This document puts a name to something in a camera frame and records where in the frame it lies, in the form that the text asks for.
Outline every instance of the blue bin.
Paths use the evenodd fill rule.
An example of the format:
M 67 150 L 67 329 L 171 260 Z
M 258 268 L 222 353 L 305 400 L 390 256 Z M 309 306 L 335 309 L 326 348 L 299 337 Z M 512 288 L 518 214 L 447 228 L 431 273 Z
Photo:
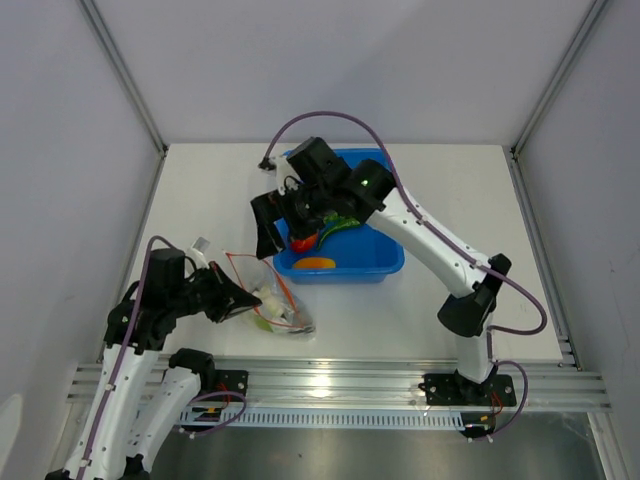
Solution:
M 377 148 L 346 148 L 335 150 L 353 168 L 367 158 L 389 168 Z M 284 220 L 277 222 L 282 238 L 287 239 Z M 325 257 L 336 262 L 336 268 L 294 269 L 293 264 L 305 257 Z M 274 257 L 273 266 L 281 275 L 298 284 L 379 283 L 404 265 L 404 250 L 394 240 L 368 225 L 336 233 L 325 240 L 322 248 L 306 253 L 290 249 Z

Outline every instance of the gray wall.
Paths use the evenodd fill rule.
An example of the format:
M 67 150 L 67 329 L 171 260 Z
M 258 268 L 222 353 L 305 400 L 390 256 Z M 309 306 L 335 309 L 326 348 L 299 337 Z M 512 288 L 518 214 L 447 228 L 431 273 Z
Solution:
M 509 144 L 591 0 L 97 0 L 167 142 Z M 312 120 L 292 129 L 360 141 Z
M 616 0 L 523 160 L 585 366 L 640 458 L 640 3 Z
M 3 478 L 44 478 L 156 165 L 96 45 L 73 1 L 0 2 L 0 404 L 26 397 Z

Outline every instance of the floor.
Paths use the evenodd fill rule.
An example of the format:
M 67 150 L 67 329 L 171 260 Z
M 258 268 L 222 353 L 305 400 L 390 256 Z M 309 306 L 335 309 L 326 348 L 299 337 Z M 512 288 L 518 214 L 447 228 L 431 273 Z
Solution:
M 172 434 L 153 480 L 604 480 L 584 415 L 530 414 L 493 444 L 458 433 L 229 428 Z

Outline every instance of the clear plastic bag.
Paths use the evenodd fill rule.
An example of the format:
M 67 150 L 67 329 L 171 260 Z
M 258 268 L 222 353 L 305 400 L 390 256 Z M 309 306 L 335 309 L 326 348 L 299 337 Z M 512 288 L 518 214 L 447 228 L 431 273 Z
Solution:
M 260 307 L 245 314 L 254 325 L 270 333 L 313 337 L 316 326 L 305 305 L 267 260 L 244 253 L 225 254 L 240 286 L 262 300 Z

